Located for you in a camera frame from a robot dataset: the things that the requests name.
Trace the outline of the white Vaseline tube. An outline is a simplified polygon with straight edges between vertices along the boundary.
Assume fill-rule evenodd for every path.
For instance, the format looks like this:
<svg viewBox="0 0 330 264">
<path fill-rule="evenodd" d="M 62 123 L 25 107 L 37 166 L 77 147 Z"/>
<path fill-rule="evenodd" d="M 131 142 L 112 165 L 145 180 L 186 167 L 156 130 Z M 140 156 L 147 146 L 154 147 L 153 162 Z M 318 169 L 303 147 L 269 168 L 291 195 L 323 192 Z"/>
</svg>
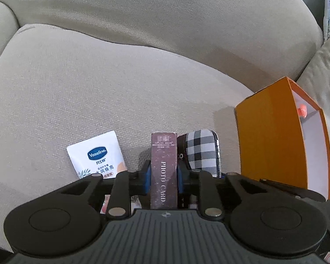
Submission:
<svg viewBox="0 0 330 264">
<path fill-rule="evenodd" d="M 79 179 L 94 173 L 100 173 L 104 179 L 114 178 L 127 170 L 113 130 L 70 145 L 67 153 Z"/>
</svg>

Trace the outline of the beige cushion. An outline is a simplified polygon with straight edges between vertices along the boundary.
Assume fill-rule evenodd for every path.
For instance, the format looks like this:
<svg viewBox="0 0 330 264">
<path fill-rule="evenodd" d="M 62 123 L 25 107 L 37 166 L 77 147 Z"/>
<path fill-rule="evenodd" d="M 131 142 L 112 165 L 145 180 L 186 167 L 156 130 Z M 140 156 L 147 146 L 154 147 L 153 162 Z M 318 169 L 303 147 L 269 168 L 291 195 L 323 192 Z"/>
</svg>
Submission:
<svg viewBox="0 0 330 264">
<path fill-rule="evenodd" d="M 313 56 L 297 84 L 322 108 L 330 138 L 330 38 Z"/>
</svg>

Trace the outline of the orange cardboard box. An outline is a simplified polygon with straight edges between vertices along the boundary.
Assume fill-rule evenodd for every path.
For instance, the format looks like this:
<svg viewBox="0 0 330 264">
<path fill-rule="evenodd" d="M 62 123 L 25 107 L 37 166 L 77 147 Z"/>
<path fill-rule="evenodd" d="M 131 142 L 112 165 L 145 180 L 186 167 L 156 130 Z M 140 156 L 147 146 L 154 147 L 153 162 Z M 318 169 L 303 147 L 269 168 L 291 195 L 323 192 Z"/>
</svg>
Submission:
<svg viewBox="0 0 330 264">
<path fill-rule="evenodd" d="M 308 115 L 297 108 L 305 104 Z M 330 138 L 322 108 L 283 77 L 235 108 L 241 174 L 310 189 L 330 200 Z"/>
</svg>

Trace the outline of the plaid glasses case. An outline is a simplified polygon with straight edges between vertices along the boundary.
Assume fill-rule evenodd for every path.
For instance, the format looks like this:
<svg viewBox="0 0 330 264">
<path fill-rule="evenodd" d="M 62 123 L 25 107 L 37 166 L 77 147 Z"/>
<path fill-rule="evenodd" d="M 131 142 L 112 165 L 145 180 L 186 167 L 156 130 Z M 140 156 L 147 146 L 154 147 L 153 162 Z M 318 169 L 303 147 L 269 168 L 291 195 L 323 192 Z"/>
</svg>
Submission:
<svg viewBox="0 0 330 264">
<path fill-rule="evenodd" d="M 215 131 L 201 129 L 177 137 L 178 157 L 188 170 L 206 171 L 221 177 L 219 139 Z"/>
</svg>

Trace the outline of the beige sofa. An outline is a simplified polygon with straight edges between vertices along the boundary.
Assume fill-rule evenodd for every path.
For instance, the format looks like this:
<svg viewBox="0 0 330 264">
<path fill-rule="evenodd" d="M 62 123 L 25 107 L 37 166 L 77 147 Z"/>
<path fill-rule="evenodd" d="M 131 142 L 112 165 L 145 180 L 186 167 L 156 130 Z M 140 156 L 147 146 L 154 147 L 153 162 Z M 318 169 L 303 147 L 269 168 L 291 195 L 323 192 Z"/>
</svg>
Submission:
<svg viewBox="0 0 330 264">
<path fill-rule="evenodd" d="M 153 132 L 197 129 L 239 171 L 234 107 L 323 42 L 303 0 L 0 0 L 0 248 L 12 209 L 77 179 L 67 147 L 111 130 L 131 171 Z"/>
</svg>

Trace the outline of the maroon photo card box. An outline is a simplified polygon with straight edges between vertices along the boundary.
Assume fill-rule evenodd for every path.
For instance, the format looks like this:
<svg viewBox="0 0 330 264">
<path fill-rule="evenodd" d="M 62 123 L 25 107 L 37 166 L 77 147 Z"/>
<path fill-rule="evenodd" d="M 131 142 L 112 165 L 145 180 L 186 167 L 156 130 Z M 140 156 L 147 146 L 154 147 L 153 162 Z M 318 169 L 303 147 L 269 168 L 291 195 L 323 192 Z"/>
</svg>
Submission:
<svg viewBox="0 0 330 264">
<path fill-rule="evenodd" d="M 151 134 L 150 208 L 176 209 L 178 206 L 177 134 Z"/>
</svg>

